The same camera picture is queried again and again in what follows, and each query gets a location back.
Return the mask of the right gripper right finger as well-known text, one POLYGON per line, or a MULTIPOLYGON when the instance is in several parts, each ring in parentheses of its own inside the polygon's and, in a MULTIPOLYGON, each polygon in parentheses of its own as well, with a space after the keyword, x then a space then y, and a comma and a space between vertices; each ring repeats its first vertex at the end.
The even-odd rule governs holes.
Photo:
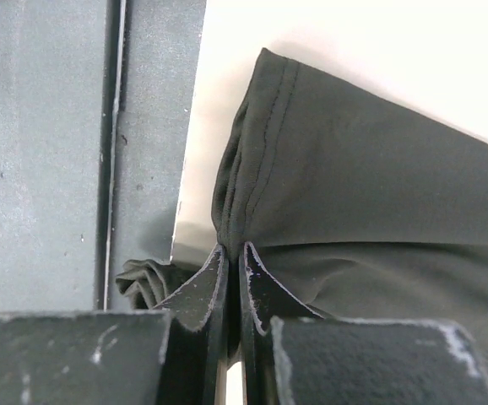
POLYGON ((488 404, 488 371, 450 321, 322 317, 239 257, 247 404, 488 404))

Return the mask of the black brushstroke print t-shirt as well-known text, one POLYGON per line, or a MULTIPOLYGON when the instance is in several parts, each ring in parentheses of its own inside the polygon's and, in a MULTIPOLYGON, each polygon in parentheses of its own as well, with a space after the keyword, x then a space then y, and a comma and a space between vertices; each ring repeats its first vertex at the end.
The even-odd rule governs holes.
MULTIPOLYGON (((228 367, 242 362, 238 267, 251 243, 322 317, 450 321, 488 371, 487 143, 262 50, 212 220, 229 270, 228 367)), ((200 269, 132 260, 117 287, 152 310, 200 269)))

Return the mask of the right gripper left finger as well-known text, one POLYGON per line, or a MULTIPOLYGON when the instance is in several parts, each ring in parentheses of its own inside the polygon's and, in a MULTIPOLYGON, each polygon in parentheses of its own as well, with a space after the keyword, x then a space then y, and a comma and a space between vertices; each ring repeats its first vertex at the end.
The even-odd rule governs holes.
POLYGON ((228 262, 152 310, 0 314, 0 404, 222 404, 228 262))

